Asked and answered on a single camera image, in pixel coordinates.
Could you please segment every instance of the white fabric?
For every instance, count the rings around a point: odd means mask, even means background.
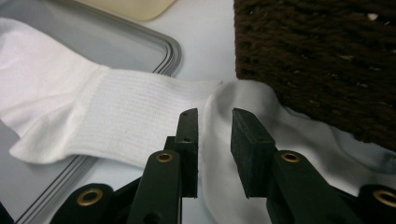
[[[230,150],[232,110],[254,113],[278,149],[305,155],[333,186],[357,195],[365,184],[396,189],[395,175],[374,173],[340,149],[324,123],[290,114],[272,89],[255,81],[225,83],[210,96],[204,114],[202,177],[206,205],[218,223],[271,223],[265,199],[245,197]]]
[[[21,138],[10,153],[23,161],[84,154],[144,166],[178,115],[203,111],[219,85],[110,69],[8,19],[0,47],[0,118]]]

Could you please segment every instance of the brown woven texture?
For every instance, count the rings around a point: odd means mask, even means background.
[[[238,78],[396,151],[396,1],[234,0],[234,11]]]

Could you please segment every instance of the brass ring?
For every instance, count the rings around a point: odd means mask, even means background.
[[[300,157],[297,156],[294,153],[291,152],[284,152],[282,155],[280,155],[284,161],[289,161],[289,162],[299,162]]]
[[[387,206],[396,208],[396,194],[384,189],[378,189],[373,192],[374,197]]]
[[[158,154],[155,158],[157,159],[157,161],[160,162],[169,162],[173,159],[173,155],[170,153],[163,152],[161,154]]]
[[[93,198],[87,199],[86,196],[88,194],[94,194]],[[81,194],[79,194],[77,198],[78,205],[81,206],[90,206],[91,204],[99,202],[103,197],[103,192],[101,189],[87,189]]]

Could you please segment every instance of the cream plastic object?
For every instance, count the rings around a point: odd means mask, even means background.
[[[73,0],[126,20],[147,21],[156,18],[176,0]]]

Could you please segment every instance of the basket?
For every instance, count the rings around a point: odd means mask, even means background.
[[[236,74],[396,151],[396,1],[234,0]]]

